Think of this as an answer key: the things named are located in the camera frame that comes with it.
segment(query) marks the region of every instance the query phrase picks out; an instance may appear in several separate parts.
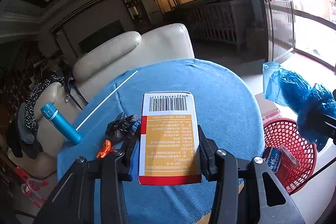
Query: blue water bottle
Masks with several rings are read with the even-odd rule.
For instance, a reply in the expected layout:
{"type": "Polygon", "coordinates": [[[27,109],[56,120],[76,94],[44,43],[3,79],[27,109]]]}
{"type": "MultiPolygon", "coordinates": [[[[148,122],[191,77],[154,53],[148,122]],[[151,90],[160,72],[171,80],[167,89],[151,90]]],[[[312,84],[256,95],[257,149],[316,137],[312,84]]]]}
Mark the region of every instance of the blue water bottle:
{"type": "Polygon", "coordinates": [[[82,136],[76,129],[62,116],[53,103],[46,103],[41,112],[44,117],[49,120],[64,137],[71,141],[74,145],[79,144],[82,140],[82,136]]]}

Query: blue plastic bag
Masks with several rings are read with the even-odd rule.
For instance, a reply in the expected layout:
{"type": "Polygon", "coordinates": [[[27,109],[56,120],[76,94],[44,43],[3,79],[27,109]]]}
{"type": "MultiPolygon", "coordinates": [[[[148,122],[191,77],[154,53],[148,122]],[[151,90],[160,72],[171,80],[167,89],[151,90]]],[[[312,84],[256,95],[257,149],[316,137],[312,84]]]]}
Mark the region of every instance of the blue plastic bag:
{"type": "Polygon", "coordinates": [[[309,143],[316,143],[317,151],[321,151],[328,140],[319,131],[324,122],[322,115],[336,118],[336,102],[332,93],[323,85],[315,84],[312,88],[301,75],[280,68],[276,62],[263,65],[263,76],[265,99],[289,106],[298,115],[300,135],[309,143]]]}

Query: red plastic basket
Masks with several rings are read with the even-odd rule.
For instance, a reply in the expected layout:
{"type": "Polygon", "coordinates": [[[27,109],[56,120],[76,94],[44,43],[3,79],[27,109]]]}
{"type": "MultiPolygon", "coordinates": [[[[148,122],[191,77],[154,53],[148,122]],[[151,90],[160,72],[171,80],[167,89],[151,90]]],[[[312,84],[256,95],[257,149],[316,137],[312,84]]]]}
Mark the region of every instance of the red plastic basket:
{"type": "Polygon", "coordinates": [[[264,134],[265,148],[280,148],[283,144],[300,162],[298,168],[290,171],[285,182],[285,188],[290,193],[313,174],[317,159],[316,145],[308,144],[304,138],[300,137],[297,124],[291,119],[279,118],[265,123],[264,134]]]}

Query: cardboard box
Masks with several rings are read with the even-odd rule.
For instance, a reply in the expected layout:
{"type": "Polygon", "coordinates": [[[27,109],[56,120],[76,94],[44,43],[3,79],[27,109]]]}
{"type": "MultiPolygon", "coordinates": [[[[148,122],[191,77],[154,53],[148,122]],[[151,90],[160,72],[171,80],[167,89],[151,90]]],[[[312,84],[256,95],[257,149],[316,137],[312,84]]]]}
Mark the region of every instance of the cardboard box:
{"type": "Polygon", "coordinates": [[[275,103],[265,99],[263,93],[255,95],[255,98],[261,112],[262,123],[281,117],[281,112],[275,103]]]}
{"type": "Polygon", "coordinates": [[[141,185],[202,182],[194,97],[186,91],[143,96],[139,155],[141,185]]]}

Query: blue box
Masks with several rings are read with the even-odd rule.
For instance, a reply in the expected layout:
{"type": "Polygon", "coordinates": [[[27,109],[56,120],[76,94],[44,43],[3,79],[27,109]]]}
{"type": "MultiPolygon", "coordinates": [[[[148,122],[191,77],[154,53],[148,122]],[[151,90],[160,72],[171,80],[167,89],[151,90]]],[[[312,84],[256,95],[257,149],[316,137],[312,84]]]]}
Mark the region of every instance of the blue box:
{"type": "Polygon", "coordinates": [[[275,147],[267,147],[262,154],[262,158],[274,173],[279,169],[281,156],[282,152],[275,147]]]}

